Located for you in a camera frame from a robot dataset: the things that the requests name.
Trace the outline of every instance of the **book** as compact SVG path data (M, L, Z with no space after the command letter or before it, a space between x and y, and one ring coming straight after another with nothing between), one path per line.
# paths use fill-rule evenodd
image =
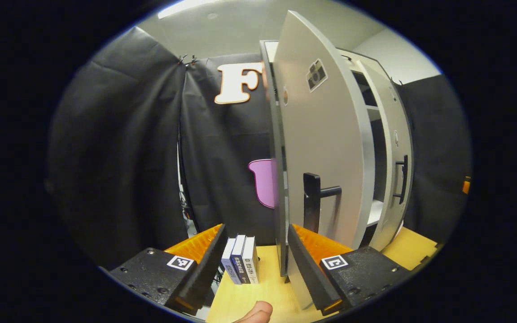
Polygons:
M251 284L259 283L259 258L254 237L246 237L245 245L242 248L242 262L245 264L246 274Z
M237 235L237 239L232 247L232 253L230 254L230 260L234 266L235 271L238 274L243 284L250 284L249 277L246 274L245 266L242 264L242 248L245 245L245 235Z
M232 262L230 261L230 253L234 247L234 242L234 238L229 238L226 241L226 247L224 248L223 255L221 257L221 263L224 266L224 271L228 273L228 276L230 276L232 282L234 282L236 285L240 285L241 280L238 278L238 274L235 271L234 266L232 266Z

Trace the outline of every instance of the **sticker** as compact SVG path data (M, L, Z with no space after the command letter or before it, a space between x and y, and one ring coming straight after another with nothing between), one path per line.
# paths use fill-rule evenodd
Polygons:
M324 265L326 266L326 268L328 268L328 270L333 270L333 269L348 265L348 262L346 262L344 260L344 258L340 255L323 258L321 260L324 263Z
M180 270L187 270L195 260L174 256L166 265Z
M317 59L310 65L308 68L308 73L306 74L306 82L308 84L308 88L312 93L318 86L324 83L329 77L326 75L326 68L322 65L322 61Z
M285 103L285 106L289 104L289 92L287 91L287 86L283 86L283 89L285 90L283 92L283 102Z

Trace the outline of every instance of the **white cabinet door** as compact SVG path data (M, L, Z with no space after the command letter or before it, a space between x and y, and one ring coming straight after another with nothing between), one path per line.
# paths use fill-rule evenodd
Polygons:
M339 50L339 53L343 57L350 58L345 61L351 70L364 74L376 99L384 128L386 144L384 204L370 242L372 248L381 251L398 232L410 198L414 173L411 133L400 97L382 66L376 60L363 55L344 50Z
M357 249L375 180L371 124L359 86L332 43L292 11L283 24L273 71L285 141L289 223L303 226L303 174L317 174L321 188L342 188L338 198L321 200L319 233ZM292 258L288 273L295 294L308 296ZM299 303L301 308L310 305L308 297Z

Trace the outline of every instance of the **wooden surface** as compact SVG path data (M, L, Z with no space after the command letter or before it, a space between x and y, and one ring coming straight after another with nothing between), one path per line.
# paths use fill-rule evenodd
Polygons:
M276 246L257 247L257 253L260 258L258 284L235 285L225 274L206 321L232 323L250 311L257 301L271 303L273 311L269 323L307 323L322 319L314 305L299 309L291 285L285 284L285 278L280 276Z
M382 250L382 254L400 266L413 270L424 257L431 257L436 250L435 241L401 227L400 233Z

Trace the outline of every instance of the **door handle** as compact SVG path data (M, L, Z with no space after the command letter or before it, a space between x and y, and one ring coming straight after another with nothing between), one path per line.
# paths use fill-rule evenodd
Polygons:
M400 194L393 194L393 196L399 197L400 202L398 204L402 204L406 196L406 182L408 180L408 155L404 155L404 161L397 161L396 165L402 165L402 192Z
M304 183L304 227L318 233L320 223L320 199L342 194L340 186L320 188L320 176L312 173L303 174Z

